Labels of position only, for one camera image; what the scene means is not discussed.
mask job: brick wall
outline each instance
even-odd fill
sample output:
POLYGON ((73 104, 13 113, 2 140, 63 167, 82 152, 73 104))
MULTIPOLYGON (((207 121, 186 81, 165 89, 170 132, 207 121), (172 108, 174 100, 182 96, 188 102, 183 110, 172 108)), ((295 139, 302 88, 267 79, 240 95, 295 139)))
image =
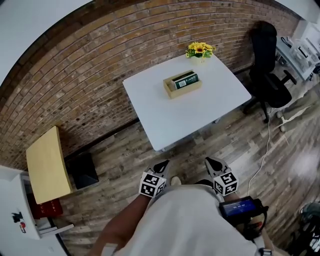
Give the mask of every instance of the brick wall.
POLYGON ((299 17, 272 0, 97 0, 40 36, 0 87, 0 164, 25 169, 25 150, 56 125, 64 155, 136 118, 125 78, 185 52, 217 47, 232 71, 252 63, 259 20, 291 35, 299 17))

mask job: shoe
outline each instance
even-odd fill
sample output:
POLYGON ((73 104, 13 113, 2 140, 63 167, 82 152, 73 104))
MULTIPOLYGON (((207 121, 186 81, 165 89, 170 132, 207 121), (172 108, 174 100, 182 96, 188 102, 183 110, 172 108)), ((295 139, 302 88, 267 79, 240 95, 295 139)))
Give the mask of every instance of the shoe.
POLYGON ((284 115, 282 114, 282 111, 278 111, 277 113, 275 113, 275 116, 280 119, 280 118, 282 118, 284 115))
POLYGON ((286 132, 286 127, 284 125, 281 125, 280 126, 280 131, 285 133, 286 132))
POLYGON ((177 186, 177 185, 181 185, 181 180, 179 179, 178 176, 174 176, 172 177, 171 181, 170 181, 170 185, 171 186, 177 186))

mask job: blue screen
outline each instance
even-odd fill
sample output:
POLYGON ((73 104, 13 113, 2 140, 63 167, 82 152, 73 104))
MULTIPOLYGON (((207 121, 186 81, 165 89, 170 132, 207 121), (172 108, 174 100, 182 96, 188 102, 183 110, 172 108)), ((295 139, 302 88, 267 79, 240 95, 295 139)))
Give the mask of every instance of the blue screen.
POLYGON ((226 215, 232 216, 255 210, 256 206, 254 205, 254 202, 252 200, 248 199, 245 201, 239 201, 224 205, 223 208, 225 210, 226 215))

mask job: beige pants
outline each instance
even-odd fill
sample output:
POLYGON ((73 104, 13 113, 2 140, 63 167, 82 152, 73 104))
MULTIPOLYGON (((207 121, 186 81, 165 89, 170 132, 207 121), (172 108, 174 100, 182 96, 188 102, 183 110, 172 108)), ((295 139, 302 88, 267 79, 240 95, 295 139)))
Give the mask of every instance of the beige pants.
POLYGON ((285 120, 289 120, 302 110, 304 111, 301 115, 284 123, 287 131, 294 129, 301 123, 311 120, 320 111, 320 98, 314 89, 307 91, 302 98, 297 99, 289 107, 283 109, 283 117, 285 120))

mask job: power cord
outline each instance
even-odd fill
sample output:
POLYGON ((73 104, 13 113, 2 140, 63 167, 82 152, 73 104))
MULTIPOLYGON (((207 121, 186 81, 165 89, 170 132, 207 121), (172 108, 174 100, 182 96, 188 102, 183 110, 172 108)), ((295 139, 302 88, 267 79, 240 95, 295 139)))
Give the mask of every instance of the power cord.
POLYGON ((247 197, 249 196, 249 192, 250 192, 250 183, 251 183, 251 181, 257 176, 257 174, 260 172, 260 170, 262 169, 262 166, 264 166, 264 160, 265 160, 266 155, 268 154, 268 145, 269 145, 269 141, 270 141, 270 138, 271 138, 271 134, 270 134, 270 120, 271 120, 271 118, 270 118, 270 115, 271 115, 272 112, 275 111, 276 109, 277 109, 277 108, 275 108, 275 109, 271 108, 271 110, 270 110, 270 112, 269 112, 269 121, 268 121, 268 133, 269 133, 269 138, 268 138, 268 141, 266 142, 266 151, 265 151, 265 154, 264 154, 264 156, 263 156, 263 158, 262 158, 262 161, 261 161, 261 165, 260 165, 259 170, 257 170, 257 171, 255 172, 255 174, 252 176, 252 178, 249 180, 248 192, 247 192, 247 195, 246 195, 247 197))

